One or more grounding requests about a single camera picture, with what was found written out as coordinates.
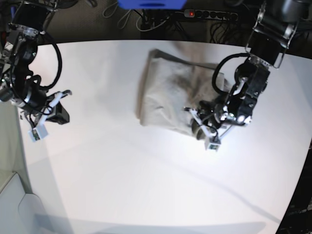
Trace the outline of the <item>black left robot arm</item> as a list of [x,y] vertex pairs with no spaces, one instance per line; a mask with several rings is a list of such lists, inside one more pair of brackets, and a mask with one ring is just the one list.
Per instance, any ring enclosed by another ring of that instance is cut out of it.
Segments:
[[[297,27],[311,6],[310,0],[265,0],[258,12],[248,39],[250,50],[224,58],[212,75],[212,88],[218,93],[213,101],[202,100],[192,120],[192,131],[200,139],[216,143],[218,129],[224,125],[246,126],[252,120],[259,95],[266,89],[269,68],[283,60]],[[217,86],[222,66],[229,60],[245,58],[234,72],[234,85],[229,91]]]

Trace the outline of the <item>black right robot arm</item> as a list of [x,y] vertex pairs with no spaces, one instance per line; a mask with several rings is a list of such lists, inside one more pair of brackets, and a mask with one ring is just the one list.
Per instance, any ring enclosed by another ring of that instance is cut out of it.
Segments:
[[[9,23],[10,32],[0,52],[0,100],[22,109],[32,127],[40,121],[60,125],[70,121],[60,101],[53,103],[57,94],[47,95],[62,72],[59,47],[46,30],[58,4],[57,0],[23,0]],[[45,86],[41,85],[41,76],[29,69],[37,55],[40,38],[52,45],[58,62],[56,77]]]

